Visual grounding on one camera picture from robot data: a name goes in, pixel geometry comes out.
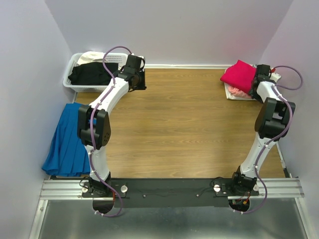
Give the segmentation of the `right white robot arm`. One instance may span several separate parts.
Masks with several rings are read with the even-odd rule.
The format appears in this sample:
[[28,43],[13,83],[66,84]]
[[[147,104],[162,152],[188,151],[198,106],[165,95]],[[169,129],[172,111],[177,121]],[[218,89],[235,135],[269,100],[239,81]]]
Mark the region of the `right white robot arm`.
[[263,105],[255,121],[253,145],[229,183],[234,195],[245,195],[256,190],[260,168],[275,143],[286,136],[296,108],[278,91],[277,82],[271,79],[269,65],[256,66],[249,94]]

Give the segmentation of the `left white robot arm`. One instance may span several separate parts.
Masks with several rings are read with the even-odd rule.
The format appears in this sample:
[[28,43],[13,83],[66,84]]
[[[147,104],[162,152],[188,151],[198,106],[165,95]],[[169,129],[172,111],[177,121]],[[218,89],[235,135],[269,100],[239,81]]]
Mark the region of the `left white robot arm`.
[[144,57],[128,55],[125,65],[113,74],[100,96],[78,111],[77,135],[88,153],[89,175],[96,181],[93,190],[100,197],[107,196],[111,189],[106,160],[106,145],[111,137],[110,114],[126,93],[147,88],[144,64]]

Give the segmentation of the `red t shirt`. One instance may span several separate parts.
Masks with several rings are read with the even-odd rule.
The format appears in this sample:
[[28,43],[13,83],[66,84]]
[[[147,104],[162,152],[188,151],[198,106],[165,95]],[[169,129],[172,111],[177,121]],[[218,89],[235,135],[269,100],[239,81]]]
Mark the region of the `red t shirt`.
[[251,90],[255,73],[255,67],[238,60],[234,65],[226,69],[225,73],[221,76],[220,81],[248,94]]

